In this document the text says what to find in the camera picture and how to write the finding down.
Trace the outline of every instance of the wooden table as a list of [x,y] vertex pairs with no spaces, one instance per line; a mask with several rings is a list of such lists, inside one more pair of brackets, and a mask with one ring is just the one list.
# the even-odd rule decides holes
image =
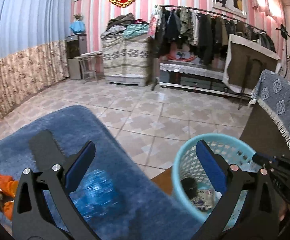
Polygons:
[[173,191],[173,185],[171,182],[171,167],[165,170],[163,173],[159,174],[155,178],[152,178],[152,182],[156,183],[157,186],[165,192],[167,195],[171,195]]

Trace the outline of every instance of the blue fuzzy mat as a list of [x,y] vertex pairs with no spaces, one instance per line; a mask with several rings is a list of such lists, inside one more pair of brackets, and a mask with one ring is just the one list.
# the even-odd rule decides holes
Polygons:
[[[148,180],[95,115],[83,106],[48,114],[0,141],[0,173],[19,179],[23,169],[37,171],[28,141],[50,130],[66,156],[91,140],[96,157],[89,170],[105,170],[123,198],[120,214],[88,221],[103,240],[189,240],[200,224],[171,197]],[[45,194],[56,224],[65,228],[49,194]],[[78,198],[76,192],[71,198]]]

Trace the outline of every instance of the white lace trim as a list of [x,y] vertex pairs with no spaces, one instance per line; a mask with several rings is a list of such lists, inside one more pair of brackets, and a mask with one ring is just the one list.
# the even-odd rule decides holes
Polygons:
[[185,65],[166,64],[166,63],[160,63],[160,70],[216,78],[219,80],[222,80],[224,75],[223,72],[204,69],[200,67],[191,67]]

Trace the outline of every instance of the tiled floor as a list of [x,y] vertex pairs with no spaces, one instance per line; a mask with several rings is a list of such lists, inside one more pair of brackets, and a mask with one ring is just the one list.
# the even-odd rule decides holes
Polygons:
[[239,138],[251,112],[246,106],[238,110],[228,99],[200,93],[67,80],[6,116],[0,122],[0,139],[75,104],[88,107],[149,178],[172,166],[179,148],[196,135],[218,132]]

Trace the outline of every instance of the black cup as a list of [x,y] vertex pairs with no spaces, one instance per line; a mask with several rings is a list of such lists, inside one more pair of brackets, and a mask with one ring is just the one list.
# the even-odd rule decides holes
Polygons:
[[193,178],[184,178],[181,180],[183,189],[189,199],[196,197],[197,193],[197,182]]

